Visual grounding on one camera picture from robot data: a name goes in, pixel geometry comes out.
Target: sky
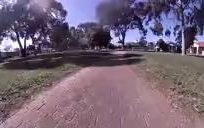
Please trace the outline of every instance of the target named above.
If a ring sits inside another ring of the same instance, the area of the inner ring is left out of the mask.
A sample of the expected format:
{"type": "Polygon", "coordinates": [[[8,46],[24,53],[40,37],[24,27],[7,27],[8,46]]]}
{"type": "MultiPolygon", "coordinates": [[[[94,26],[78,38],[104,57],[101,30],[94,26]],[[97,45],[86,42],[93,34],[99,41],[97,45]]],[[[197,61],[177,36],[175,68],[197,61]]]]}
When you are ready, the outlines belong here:
{"type": "MultiPolygon", "coordinates": [[[[70,24],[70,26],[77,26],[80,23],[83,22],[91,22],[91,21],[97,21],[96,16],[96,7],[97,5],[104,1],[104,0],[58,0],[60,1],[64,8],[68,11],[67,15],[67,21],[70,24]]],[[[176,21],[174,20],[166,20],[163,22],[164,28],[171,28],[176,24],[176,21]]],[[[117,42],[118,38],[115,38],[114,35],[112,42],[117,42]]],[[[138,30],[129,30],[127,32],[126,42],[136,41],[139,39],[141,35],[138,33],[138,30]]],[[[170,37],[160,37],[163,38],[165,41],[174,41],[175,37],[171,35],[170,37]]],[[[154,36],[151,32],[147,35],[147,41],[156,42],[159,39],[159,37],[154,36]]],[[[199,41],[204,41],[204,35],[198,36],[199,41]]],[[[1,49],[3,49],[5,46],[10,45],[10,41],[4,41],[2,45],[0,46],[1,49]]],[[[18,47],[17,43],[12,44],[13,47],[18,47]]]]}

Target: blue sky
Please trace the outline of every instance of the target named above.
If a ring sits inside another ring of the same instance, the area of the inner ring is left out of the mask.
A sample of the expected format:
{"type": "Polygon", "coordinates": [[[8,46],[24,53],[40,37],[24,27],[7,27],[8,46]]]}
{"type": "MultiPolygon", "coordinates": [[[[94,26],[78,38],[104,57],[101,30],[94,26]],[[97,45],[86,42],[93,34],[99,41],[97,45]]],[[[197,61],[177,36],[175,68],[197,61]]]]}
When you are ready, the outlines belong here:
{"type": "MultiPolygon", "coordinates": [[[[99,2],[104,0],[61,0],[63,6],[68,11],[67,21],[70,25],[78,25],[82,22],[87,21],[97,21],[96,18],[96,7],[99,2]]],[[[171,28],[176,24],[176,21],[167,20],[164,22],[165,28],[171,28]]],[[[139,39],[140,35],[137,30],[130,30],[127,33],[126,41],[135,41],[139,39]]],[[[175,38],[172,35],[171,37],[162,37],[166,41],[174,41],[175,38]]],[[[158,37],[154,36],[151,32],[148,33],[147,36],[148,41],[157,41],[158,37]]],[[[204,41],[204,35],[198,36],[199,41],[204,41]]]]}

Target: grass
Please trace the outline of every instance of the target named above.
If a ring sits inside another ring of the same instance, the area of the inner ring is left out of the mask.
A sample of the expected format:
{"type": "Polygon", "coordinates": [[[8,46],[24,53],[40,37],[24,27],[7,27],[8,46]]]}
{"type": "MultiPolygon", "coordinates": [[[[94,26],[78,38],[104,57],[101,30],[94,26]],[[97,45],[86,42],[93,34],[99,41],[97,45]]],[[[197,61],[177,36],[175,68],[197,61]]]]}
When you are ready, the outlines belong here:
{"type": "Polygon", "coordinates": [[[184,105],[204,115],[204,58],[146,53],[140,69],[158,81],[168,81],[184,105]]]}
{"type": "Polygon", "coordinates": [[[92,53],[47,54],[0,64],[0,121],[37,92],[50,87],[59,78],[91,65],[99,56],[90,55],[92,53]]]}

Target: tree canopy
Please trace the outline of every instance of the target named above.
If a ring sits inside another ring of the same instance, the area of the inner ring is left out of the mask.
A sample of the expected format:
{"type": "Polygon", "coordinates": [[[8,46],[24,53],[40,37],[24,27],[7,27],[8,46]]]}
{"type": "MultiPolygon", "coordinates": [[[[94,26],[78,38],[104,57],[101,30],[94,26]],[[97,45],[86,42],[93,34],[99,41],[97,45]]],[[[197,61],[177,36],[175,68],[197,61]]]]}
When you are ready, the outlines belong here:
{"type": "Polygon", "coordinates": [[[0,37],[17,42],[22,56],[26,56],[27,40],[35,44],[47,39],[55,26],[65,23],[67,12],[62,4],[55,0],[44,2],[0,0],[0,37]]]}

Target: park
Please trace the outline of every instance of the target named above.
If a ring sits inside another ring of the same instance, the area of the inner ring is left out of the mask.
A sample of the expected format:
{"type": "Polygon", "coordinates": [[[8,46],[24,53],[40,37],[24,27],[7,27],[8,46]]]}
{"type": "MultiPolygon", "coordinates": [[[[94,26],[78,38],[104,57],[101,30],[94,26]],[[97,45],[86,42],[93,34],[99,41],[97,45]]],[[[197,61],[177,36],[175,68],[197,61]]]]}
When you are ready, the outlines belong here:
{"type": "Polygon", "coordinates": [[[204,0],[64,3],[0,0],[0,128],[204,128],[204,0]]]}

